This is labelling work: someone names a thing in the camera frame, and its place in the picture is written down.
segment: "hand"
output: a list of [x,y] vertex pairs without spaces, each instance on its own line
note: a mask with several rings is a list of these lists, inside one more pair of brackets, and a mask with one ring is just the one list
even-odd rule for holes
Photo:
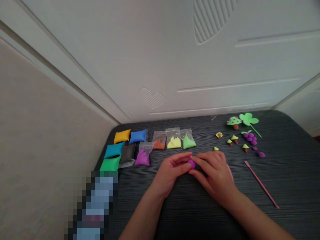
[[191,156],[190,158],[203,169],[208,177],[206,178],[201,172],[194,169],[189,173],[222,207],[228,208],[232,205],[240,191],[231,179],[224,153],[220,151],[199,153],[196,157]]
[[163,160],[154,177],[150,190],[159,197],[166,198],[171,192],[177,177],[188,172],[191,164],[187,163],[192,152],[178,153]]

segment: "purple clay grape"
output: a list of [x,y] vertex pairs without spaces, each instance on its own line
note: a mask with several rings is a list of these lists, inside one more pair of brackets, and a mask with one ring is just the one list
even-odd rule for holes
[[257,152],[259,157],[265,157],[266,155],[263,152]]

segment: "purple clay ball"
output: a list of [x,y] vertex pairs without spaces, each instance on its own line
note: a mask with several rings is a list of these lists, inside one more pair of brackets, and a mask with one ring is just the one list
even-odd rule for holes
[[263,152],[257,152],[259,157],[265,157],[266,155]]
[[189,159],[188,163],[191,163],[191,169],[195,169],[196,168],[196,163],[192,159]]

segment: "door panel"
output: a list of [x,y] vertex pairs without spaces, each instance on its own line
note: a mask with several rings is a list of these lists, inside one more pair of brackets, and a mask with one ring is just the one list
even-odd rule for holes
[[[319,72],[317,0],[215,1],[23,0],[135,122],[271,108]],[[225,23],[199,45],[207,3]]]

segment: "heart-shaped embossing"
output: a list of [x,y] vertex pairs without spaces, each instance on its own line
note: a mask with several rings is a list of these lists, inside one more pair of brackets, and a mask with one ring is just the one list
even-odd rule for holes
[[152,95],[148,88],[141,88],[140,94],[149,108],[157,108],[163,104],[163,96],[160,93],[155,93]]

